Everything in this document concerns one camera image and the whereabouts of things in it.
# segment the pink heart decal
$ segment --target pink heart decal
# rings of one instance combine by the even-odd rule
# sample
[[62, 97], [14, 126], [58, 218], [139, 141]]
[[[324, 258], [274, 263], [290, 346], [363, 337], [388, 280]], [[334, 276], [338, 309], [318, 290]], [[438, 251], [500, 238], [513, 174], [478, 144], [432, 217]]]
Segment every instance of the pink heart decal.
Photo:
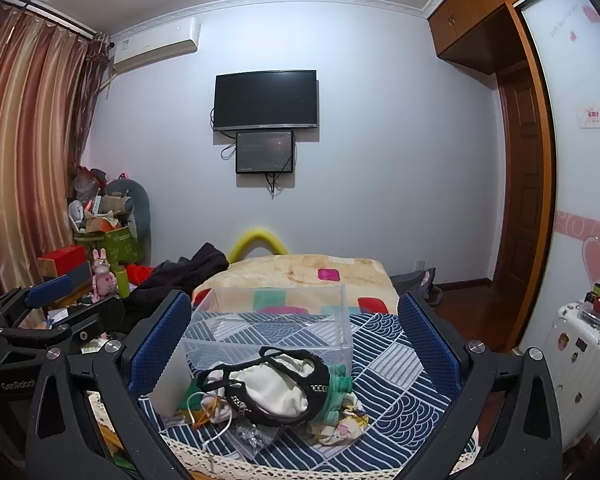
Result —
[[600, 282], [600, 240], [595, 236], [584, 239], [582, 243], [582, 261], [587, 269], [591, 285]]

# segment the curtain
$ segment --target curtain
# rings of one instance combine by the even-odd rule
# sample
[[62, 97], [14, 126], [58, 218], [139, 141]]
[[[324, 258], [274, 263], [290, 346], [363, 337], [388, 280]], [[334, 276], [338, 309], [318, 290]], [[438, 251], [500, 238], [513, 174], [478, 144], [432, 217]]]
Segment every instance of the curtain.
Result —
[[80, 164], [82, 152], [87, 144], [96, 98], [105, 70], [109, 66], [109, 36], [99, 32], [89, 44], [80, 73], [76, 102], [72, 115], [72, 153], [75, 167]]
[[70, 125], [88, 46], [0, 4], [0, 294], [40, 282], [37, 257], [72, 242]]

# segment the small monitor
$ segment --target small monitor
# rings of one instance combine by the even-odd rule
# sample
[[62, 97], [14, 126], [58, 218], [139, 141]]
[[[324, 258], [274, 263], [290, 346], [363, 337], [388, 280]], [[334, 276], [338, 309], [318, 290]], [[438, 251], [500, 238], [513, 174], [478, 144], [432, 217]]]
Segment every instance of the small monitor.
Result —
[[291, 130], [236, 133], [235, 173], [293, 173], [293, 170]]

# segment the television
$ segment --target television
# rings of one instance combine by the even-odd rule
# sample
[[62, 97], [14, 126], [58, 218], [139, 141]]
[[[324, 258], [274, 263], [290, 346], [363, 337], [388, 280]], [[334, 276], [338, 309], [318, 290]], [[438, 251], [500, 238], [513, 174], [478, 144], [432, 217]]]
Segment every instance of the television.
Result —
[[317, 128], [315, 70], [216, 76], [214, 130]]

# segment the bag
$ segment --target bag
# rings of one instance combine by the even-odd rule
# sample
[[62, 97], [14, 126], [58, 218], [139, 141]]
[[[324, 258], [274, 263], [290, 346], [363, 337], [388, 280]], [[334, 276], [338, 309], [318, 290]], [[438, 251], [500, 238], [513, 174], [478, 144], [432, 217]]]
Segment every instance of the bag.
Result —
[[435, 306], [442, 299], [442, 290], [433, 284], [435, 276], [436, 268], [429, 267], [426, 270], [416, 270], [415, 272], [391, 276], [389, 279], [398, 296], [407, 292], [417, 292], [422, 295], [427, 303]]

